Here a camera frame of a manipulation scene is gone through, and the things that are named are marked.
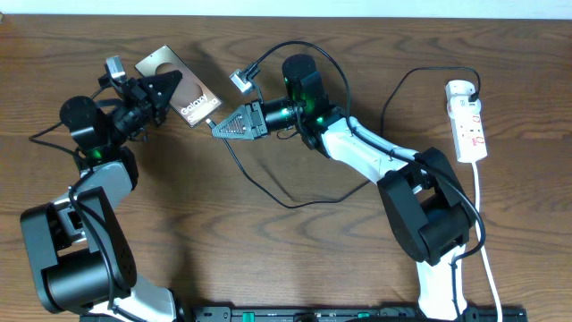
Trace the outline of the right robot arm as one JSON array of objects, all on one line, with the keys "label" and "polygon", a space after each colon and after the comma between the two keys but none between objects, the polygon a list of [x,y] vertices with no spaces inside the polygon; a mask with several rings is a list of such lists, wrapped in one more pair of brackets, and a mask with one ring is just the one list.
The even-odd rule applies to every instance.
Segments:
[{"label": "right robot arm", "polygon": [[308,148],[365,176],[380,193],[396,241],[416,262],[422,314],[462,320],[467,302],[459,266],[468,255],[469,231],[481,218],[447,157],[436,148],[402,148],[363,127],[329,99],[310,55],[287,58],[282,76],[286,96],[239,106],[210,125],[213,136],[258,140],[293,128]]}]

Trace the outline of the white USB charger plug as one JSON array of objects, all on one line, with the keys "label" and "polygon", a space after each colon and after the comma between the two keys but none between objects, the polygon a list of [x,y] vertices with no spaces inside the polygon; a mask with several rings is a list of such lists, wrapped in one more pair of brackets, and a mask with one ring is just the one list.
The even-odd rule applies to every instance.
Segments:
[{"label": "white USB charger plug", "polygon": [[475,89],[475,85],[467,80],[451,80],[445,86],[448,110],[469,111],[478,114],[481,111],[481,101]]}]

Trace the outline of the white power strip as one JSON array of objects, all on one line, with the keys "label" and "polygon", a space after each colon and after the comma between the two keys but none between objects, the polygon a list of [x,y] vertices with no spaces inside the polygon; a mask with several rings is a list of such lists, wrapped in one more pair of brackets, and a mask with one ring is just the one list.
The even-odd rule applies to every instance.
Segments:
[{"label": "white power strip", "polygon": [[453,96],[447,104],[447,111],[457,160],[470,164],[487,157],[480,100],[470,102],[469,96]]}]

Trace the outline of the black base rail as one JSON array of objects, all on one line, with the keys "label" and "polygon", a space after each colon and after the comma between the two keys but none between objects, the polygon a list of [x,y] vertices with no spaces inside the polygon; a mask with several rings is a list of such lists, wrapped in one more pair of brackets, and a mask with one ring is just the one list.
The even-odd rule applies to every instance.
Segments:
[{"label": "black base rail", "polygon": [[469,321],[527,322],[527,311],[520,307],[495,308],[468,305],[455,309],[452,304],[435,308],[411,302],[389,302],[373,307],[233,307],[202,306],[190,310],[197,322],[297,322],[297,321]]}]

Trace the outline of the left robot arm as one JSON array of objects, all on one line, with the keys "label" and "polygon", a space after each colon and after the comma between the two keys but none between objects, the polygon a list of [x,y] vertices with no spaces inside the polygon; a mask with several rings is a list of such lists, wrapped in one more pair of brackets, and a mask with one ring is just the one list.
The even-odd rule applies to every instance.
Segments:
[{"label": "left robot arm", "polygon": [[77,147],[79,180],[60,197],[21,214],[35,289],[41,305],[83,321],[184,321],[185,309],[168,288],[138,274],[115,208],[137,186],[139,171],[126,147],[148,123],[162,124],[182,79],[170,71],[139,79],[99,78],[114,99],[65,101],[60,123]]}]

